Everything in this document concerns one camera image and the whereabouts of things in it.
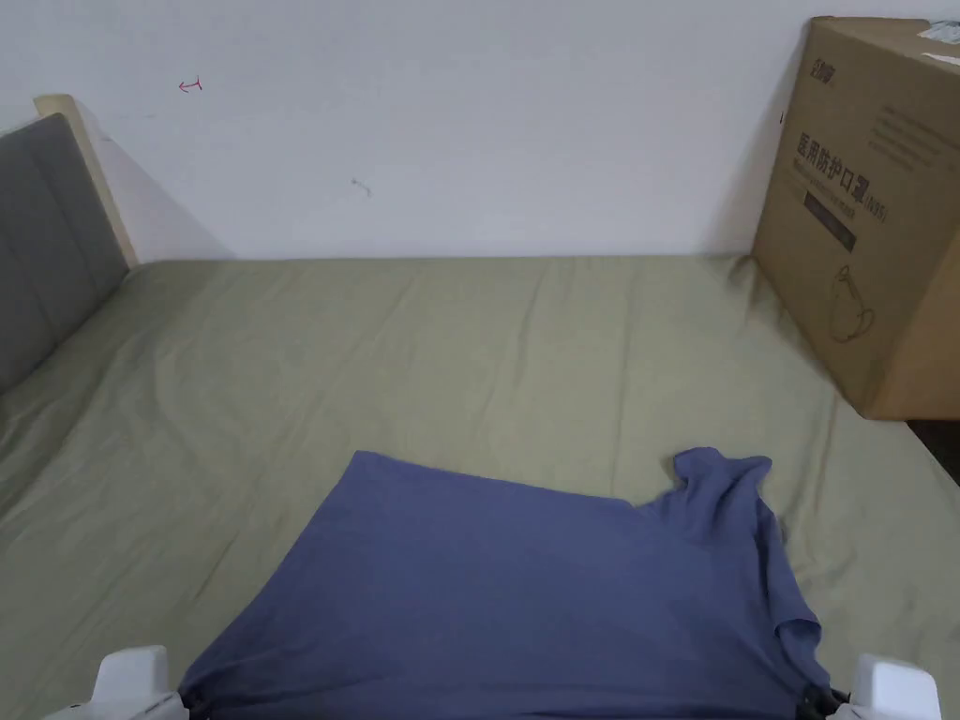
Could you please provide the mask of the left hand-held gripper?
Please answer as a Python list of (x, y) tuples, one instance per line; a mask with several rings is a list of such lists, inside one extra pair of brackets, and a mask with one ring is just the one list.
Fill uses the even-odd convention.
[(113, 652), (99, 664), (87, 701), (49, 714), (49, 719), (204, 719), (199, 690), (179, 695), (169, 680), (167, 649), (161, 645)]

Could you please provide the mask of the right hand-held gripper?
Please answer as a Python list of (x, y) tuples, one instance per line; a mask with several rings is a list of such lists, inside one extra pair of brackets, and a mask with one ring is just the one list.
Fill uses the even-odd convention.
[(875, 654), (858, 657), (852, 690), (806, 686), (798, 720), (941, 719), (938, 686), (921, 667)]

